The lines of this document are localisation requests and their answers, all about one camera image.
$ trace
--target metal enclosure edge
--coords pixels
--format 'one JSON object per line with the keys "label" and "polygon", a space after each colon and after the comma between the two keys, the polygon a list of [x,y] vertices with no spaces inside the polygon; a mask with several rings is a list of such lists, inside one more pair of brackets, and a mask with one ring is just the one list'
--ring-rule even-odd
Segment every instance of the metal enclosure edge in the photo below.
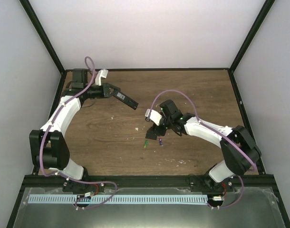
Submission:
{"label": "metal enclosure edge", "polygon": [[240,47],[231,67],[230,71],[234,72],[239,65],[240,61],[242,60],[245,52],[247,51],[249,45],[251,44],[252,40],[254,39],[258,29],[260,28],[261,24],[263,23],[265,17],[268,15],[273,3],[275,0],[266,0],[256,17],[248,35],[246,36],[242,46]]}
{"label": "metal enclosure edge", "polygon": [[65,72],[65,69],[63,65],[61,64],[48,36],[46,35],[46,32],[44,31],[44,28],[42,27],[36,13],[34,12],[31,3],[29,0],[19,0],[21,5],[23,6],[26,14],[28,15],[30,21],[32,22],[35,30],[37,31],[39,37],[41,38],[41,41],[45,45],[47,51],[49,52],[54,64],[56,65],[57,69],[61,74]]}

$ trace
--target debris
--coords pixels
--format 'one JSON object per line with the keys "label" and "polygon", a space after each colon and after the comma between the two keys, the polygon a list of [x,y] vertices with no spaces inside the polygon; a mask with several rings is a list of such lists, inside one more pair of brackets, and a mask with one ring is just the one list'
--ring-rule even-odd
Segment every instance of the debris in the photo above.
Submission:
{"label": "debris", "polygon": [[145,140],[144,148],[146,148],[147,144],[148,144],[148,140]]}

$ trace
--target wooden table surface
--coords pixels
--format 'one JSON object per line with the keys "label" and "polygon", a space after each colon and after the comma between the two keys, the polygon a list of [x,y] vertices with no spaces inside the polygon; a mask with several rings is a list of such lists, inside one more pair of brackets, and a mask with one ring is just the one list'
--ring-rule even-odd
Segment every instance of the wooden table surface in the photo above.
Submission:
{"label": "wooden table surface", "polygon": [[[65,85],[71,80],[69,72]],[[149,140],[144,148],[152,126],[145,121],[146,109],[166,89],[187,94],[204,120],[231,127],[243,124],[225,70],[109,72],[103,81],[120,87],[139,106],[133,110],[114,97],[87,100],[74,116],[65,136],[70,157],[91,175],[200,175],[222,160],[217,146],[171,130],[162,137],[163,146]],[[182,113],[193,113],[188,101],[173,92],[163,94],[155,110],[167,99],[173,99]]]}

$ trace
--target white plastic bracket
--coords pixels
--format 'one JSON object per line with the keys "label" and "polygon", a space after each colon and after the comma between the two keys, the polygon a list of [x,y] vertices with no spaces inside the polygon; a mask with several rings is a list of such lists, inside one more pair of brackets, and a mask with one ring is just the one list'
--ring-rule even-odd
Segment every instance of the white plastic bracket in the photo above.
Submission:
{"label": "white plastic bracket", "polygon": [[[147,111],[145,113],[146,117],[149,116],[149,111],[150,111],[150,109],[147,109]],[[159,126],[160,125],[160,120],[162,119],[162,116],[157,111],[151,110],[149,119],[152,122],[154,122],[157,126]]]}
{"label": "white plastic bracket", "polygon": [[58,170],[55,168],[50,168],[49,170],[60,172],[67,177],[80,180],[83,177],[84,168],[83,166],[77,165],[74,161],[69,159],[68,165],[64,168],[64,170]]}
{"label": "white plastic bracket", "polygon": [[95,83],[96,85],[102,85],[102,82],[101,82],[101,78],[106,78],[107,77],[107,74],[108,74],[108,70],[106,69],[103,69],[103,70],[100,70],[98,73],[97,73],[97,77],[96,77],[96,80],[95,80]]}
{"label": "white plastic bracket", "polygon": [[[59,132],[62,132],[63,136],[65,137],[66,130],[67,130],[71,120],[73,119],[74,115],[78,112],[78,110],[80,110],[80,108],[81,108],[80,100],[78,98],[74,98],[65,106],[63,105],[71,97],[72,96],[63,96],[60,99],[60,103],[59,103],[58,107],[56,108],[55,112],[50,117],[48,122],[46,122],[45,125],[43,125],[41,127],[41,130],[46,131],[49,126],[52,126],[49,130],[50,132],[59,131]],[[64,107],[59,112],[56,120],[52,124],[52,119],[54,118],[57,110],[61,106],[64,106]]]}
{"label": "white plastic bracket", "polygon": [[[213,123],[201,120],[201,119],[200,119],[200,122],[219,131],[225,136],[229,135],[232,132],[232,128],[228,126],[225,126],[225,127],[219,126],[219,125],[216,125],[216,124],[213,124]],[[196,117],[190,118],[184,125],[186,133],[188,135],[202,138],[206,141],[209,141],[210,143],[215,144],[218,147],[221,147],[220,140],[222,139],[222,137],[218,135],[217,133],[213,132],[212,130],[203,126],[200,122],[197,120]]]}

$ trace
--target purple cable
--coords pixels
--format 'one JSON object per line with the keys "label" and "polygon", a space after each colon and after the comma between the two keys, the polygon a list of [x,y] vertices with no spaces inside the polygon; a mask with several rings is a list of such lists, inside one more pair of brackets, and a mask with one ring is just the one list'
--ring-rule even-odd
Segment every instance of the purple cable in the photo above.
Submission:
{"label": "purple cable", "polygon": [[222,207],[222,206],[219,207],[219,209],[225,209],[225,208],[229,208],[229,207],[231,207],[231,206],[234,206],[236,203],[238,203],[238,202],[241,200],[242,195],[243,195],[243,192],[244,192],[244,184],[243,184],[243,180],[242,180],[242,178],[241,178],[240,176],[237,176],[237,177],[239,178],[239,180],[240,180],[240,182],[241,182],[241,190],[240,190],[240,195],[239,195],[238,199],[237,199],[236,201],[234,201],[233,203],[229,204],[229,205],[226,205],[226,206],[224,206],[224,207]]}
{"label": "purple cable", "polygon": [[[115,192],[112,193],[106,200],[104,200],[103,202],[99,203],[99,204],[96,204],[94,206],[88,206],[86,207],[85,209],[91,209],[91,208],[97,208],[101,205],[103,205],[104,203],[106,203],[107,201],[109,201],[112,197],[115,196],[116,194],[116,191],[117,191],[117,185],[116,183],[112,182],[112,181],[100,181],[100,182],[86,182],[86,181],[81,181],[81,180],[75,180],[75,182],[78,182],[78,183],[82,183],[82,184],[113,184],[115,186]],[[87,199],[87,197],[82,197],[82,198],[79,198],[75,201],[75,207],[78,208],[77,206],[77,203],[82,200],[82,199]]]}
{"label": "purple cable", "polygon": [[[91,62],[91,64],[92,64],[92,68],[90,68],[89,67],[89,65],[87,64],[87,59],[89,59],[90,60],[90,62]],[[81,92],[79,92],[79,93],[77,93],[76,95],[74,95],[73,97],[71,97],[70,99],[68,99],[68,100],[66,100],[65,102],[64,102],[64,105],[62,105],[62,106],[60,106],[59,108],[58,108],[58,110],[55,112],[55,114],[54,114],[54,116],[53,116],[53,118],[52,118],[52,120],[51,120],[51,124],[53,124],[54,122],[55,122],[55,120],[57,119],[57,117],[58,117],[58,115],[59,115],[59,113],[60,113],[60,111],[63,109],[63,107],[66,105],[66,104],[68,104],[70,101],[72,101],[74,98],[77,98],[78,96],[80,96],[81,94],[83,94],[84,92],[86,92],[88,89],[89,89],[89,87],[93,84],[93,82],[94,82],[94,78],[95,78],[95,74],[96,74],[96,72],[95,72],[95,65],[94,65],[94,62],[93,62],[93,60],[90,58],[90,57],[88,57],[88,56],[86,56],[85,57],[85,64],[86,64],[86,66],[87,66],[87,68],[88,69],[91,69],[92,70],[92,77],[91,77],[91,80],[90,80],[90,82],[88,83],[88,85],[81,91]],[[42,137],[42,140],[41,140],[41,143],[40,143],[40,149],[39,149],[39,164],[40,164],[40,170],[41,170],[41,172],[42,172],[42,174],[44,175],[44,176],[46,176],[46,177],[48,177],[48,176],[51,176],[51,175],[53,175],[53,174],[55,174],[56,173],[56,171],[54,171],[54,172],[52,172],[52,173],[49,173],[49,174],[47,174],[46,172],[45,172],[45,169],[44,169],[44,164],[43,164],[43,150],[44,150],[44,146],[45,146],[45,141],[46,141],[46,138],[47,138],[47,135],[48,135],[48,133],[49,133],[49,130],[51,129],[51,125],[50,126],[48,126],[48,128],[46,129],[46,131],[45,131],[45,133],[44,133],[44,135],[43,135],[43,137]],[[64,178],[68,178],[67,176],[65,176],[64,174],[60,174],[62,177],[64,177]],[[77,182],[77,183],[82,183],[82,184],[101,184],[101,183],[103,183],[103,184],[113,184],[114,186],[115,186],[115,192],[109,197],[109,198],[107,198],[105,201],[103,201],[103,202],[101,202],[101,203],[99,203],[99,204],[97,204],[97,205],[94,205],[94,206],[91,206],[91,207],[87,207],[87,209],[90,209],[90,208],[96,208],[96,207],[99,207],[99,206],[101,206],[101,205],[103,205],[104,203],[106,203],[108,200],[110,200],[112,197],[114,197],[114,195],[116,194],[116,191],[117,191],[117,185],[116,185],[116,183],[114,183],[114,182],[112,182],[112,181],[100,181],[100,182],[87,182],[87,181],[82,181],[82,180],[76,180],[76,179],[74,179],[74,178],[69,178],[71,181],[74,181],[74,182]]]}
{"label": "purple cable", "polygon": [[180,93],[181,95],[183,95],[191,104],[192,104],[192,107],[193,107],[193,111],[194,111],[194,114],[197,118],[197,120],[199,121],[199,123],[201,125],[203,125],[204,127],[206,127],[207,129],[215,132],[216,134],[220,135],[222,138],[224,138],[227,142],[229,142],[236,150],[238,150],[238,152],[243,156],[245,157],[245,159],[252,165],[253,169],[256,171],[257,170],[257,166],[256,164],[236,145],[236,143],[234,143],[230,138],[228,138],[226,135],[220,133],[219,131],[211,128],[210,126],[204,124],[201,119],[199,118],[198,116],[198,113],[197,113],[197,110],[196,110],[196,107],[194,106],[192,100],[187,96],[185,95],[184,93],[182,93],[181,91],[178,91],[178,90],[175,90],[175,89],[167,89],[163,92],[160,92],[154,99],[153,103],[151,104],[151,107],[150,107],[150,110],[149,110],[149,114],[148,114],[148,119],[150,117],[150,114],[151,114],[151,110],[153,109],[153,106],[155,104],[155,101],[159,98],[159,96],[161,96],[162,94],[166,93],[166,92],[177,92],[177,93]]}
{"label": "purple cable", "polygon": [[[91,64],[92,64],[92,68],[89,67],[88,63],[87,63],[87,59],[90,60]],[[63,109],[63,107],[68,104],[70,101],[72,101],[74,98],[77,98],[78,96],[80,96],[81,94],[83,94],[84,92],[86,92],[89,87],[93,84],[94,82],[94,78],[95,78],[95,74],[96,74],[96,70],[95,70],[95,64],[92,60],[92,58],[90,58],[89,56],[86,56],[85,57],[85,64],[87,66],[88,69],[91,69],[92,70],[92,77],[91,77],[91,80],[90,82],[88,83],[88,85],[82,90],[80,91],[79,93],[75,94],[73,97],[69,98],[68,100],[66,100],[64,102],[64,105],[60,106],[58,108],[58,110],[56,111],[56,113],[54,114],[52,120],[51,120],[51,124],[53,124],[55,122],[55,120],[57,119],[60,111]],[[46,138],[47,138],[47,135],[49,133],[49,130],[51,129],[51,125],[47,128],[47,130],[45,131],[43,137],[42,137],[42,140],[41,140],[41,144],[40,144],[40,149],[39,149],[39,164],[40,164],[40,170],[42,172],[42,174],[45,176],[45,177],[49,177],[51,175],[53,175],[54,173],[56,173],[55,171],[54,172],[51,172],[49,174],[47,174],[45,172],[45,169],[44,169],[44,165],[43,165],[43,150],[44,150],[44,145],[45,145],[45,141],[46,141]]]}

